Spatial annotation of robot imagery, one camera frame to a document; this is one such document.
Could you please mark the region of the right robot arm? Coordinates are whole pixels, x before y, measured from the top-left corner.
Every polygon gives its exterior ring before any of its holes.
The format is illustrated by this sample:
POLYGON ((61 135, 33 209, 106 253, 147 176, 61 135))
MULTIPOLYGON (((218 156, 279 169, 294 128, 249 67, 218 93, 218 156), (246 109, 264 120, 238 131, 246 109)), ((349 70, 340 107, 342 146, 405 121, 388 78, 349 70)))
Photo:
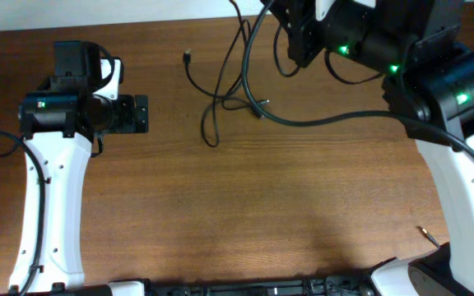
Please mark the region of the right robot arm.
POLYGON ((474 51, 456 38, 459 1, 266 1, 307 67, 337 53, 383 77, 388 115, 427 163, 449 241, 375 267, 361 294, 474 295, 474 51))

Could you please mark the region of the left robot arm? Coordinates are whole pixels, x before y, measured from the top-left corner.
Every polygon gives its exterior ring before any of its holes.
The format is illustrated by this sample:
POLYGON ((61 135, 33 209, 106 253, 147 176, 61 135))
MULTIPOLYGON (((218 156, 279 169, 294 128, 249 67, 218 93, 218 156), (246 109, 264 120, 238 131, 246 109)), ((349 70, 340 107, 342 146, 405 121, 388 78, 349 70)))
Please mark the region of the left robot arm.
POLYGON ((145 95, 121 95, 123 64, 90 41, 58 41, 54 74, 19 106, 26 158, 21 242, 10 295, 114 295, 87 287, 81 260, 81 200, 86 167, 107 134, 149 130, 145 95))

